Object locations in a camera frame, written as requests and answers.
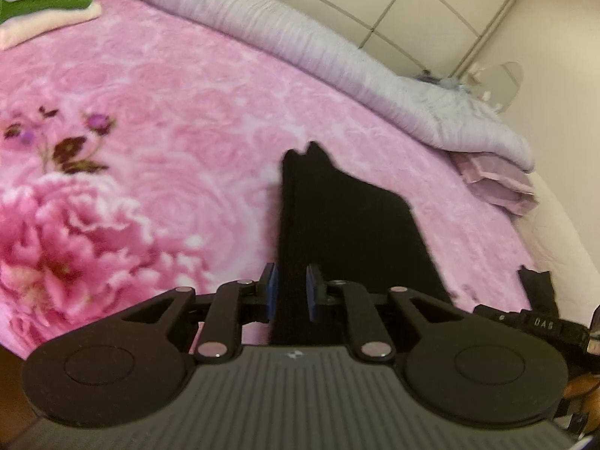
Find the wooden floor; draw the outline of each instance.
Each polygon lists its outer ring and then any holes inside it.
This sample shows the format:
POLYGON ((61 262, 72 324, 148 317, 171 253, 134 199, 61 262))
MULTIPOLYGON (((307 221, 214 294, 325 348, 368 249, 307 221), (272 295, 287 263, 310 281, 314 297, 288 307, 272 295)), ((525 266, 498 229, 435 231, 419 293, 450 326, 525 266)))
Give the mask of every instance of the wooden floor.
POLYGON ((20 384, 23 360, 0 345, 0 443, 13 439, 34 420, 20 384))

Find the rose pattern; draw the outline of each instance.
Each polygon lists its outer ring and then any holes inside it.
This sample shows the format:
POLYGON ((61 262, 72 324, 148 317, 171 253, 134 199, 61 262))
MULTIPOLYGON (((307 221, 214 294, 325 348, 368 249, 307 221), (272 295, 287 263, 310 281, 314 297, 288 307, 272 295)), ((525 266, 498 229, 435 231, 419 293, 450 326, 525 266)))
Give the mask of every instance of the rose pattern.
POLYGON ((275 260, 281 155, 309 140, 404 196, 457 306, 527 307, 529 255, 445 152, 265 52, 139 0, 99 1, 102 17, 0 54, 3 127, 59 108, 44 122, 55 144, 116 119, 98 174, 42 175, 35 143, 0 144, 1 344, 25 357, 175 285, 257 278, 275 260))

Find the round mirror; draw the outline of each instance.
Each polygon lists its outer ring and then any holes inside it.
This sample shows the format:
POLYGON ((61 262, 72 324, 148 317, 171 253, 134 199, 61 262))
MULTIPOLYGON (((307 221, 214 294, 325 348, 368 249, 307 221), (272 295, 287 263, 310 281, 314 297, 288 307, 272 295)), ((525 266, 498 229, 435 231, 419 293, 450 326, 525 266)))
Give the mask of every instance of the round mirror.
POLYGON ((523 82, 523 68, 517 62, 469 72, 470 89, 495 111, 506 110, 515 99, 523 82))

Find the silver rivet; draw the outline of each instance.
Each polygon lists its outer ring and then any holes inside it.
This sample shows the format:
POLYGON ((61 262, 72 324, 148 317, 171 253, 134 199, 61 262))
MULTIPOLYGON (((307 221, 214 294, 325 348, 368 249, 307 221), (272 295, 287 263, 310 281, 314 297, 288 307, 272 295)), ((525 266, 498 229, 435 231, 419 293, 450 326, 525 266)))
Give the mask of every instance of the silver rivet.
POLYGON ((197 351, 205 357, 222 357, 227 353, 227 345, 221 342, 204 342, 197 351))
POLYGON ((385 342, 367 342, 361 351, 369 357, 385 357, 392 353, 392 347, 385 342))

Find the black garment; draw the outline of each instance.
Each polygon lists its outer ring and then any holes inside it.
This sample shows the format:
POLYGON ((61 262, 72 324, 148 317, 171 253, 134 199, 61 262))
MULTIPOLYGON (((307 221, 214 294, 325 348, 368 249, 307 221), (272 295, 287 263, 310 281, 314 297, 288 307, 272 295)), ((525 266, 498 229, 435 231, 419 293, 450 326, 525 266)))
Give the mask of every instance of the black garment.
POLYGON ((335 344, 339 327, 308 318, 306 267, 360 282, 371 293, 396 285, 451 302, 410 213, 397 194, 336 169, 315 142, 283 158, 279 287, 272 344, 335 344))
POLYGON ((535 272, 529 270, 525 265, 522 265, 517 272, 531 309, 558 318, 559 308, 554 299, 554 287, 550 272, 535 272))

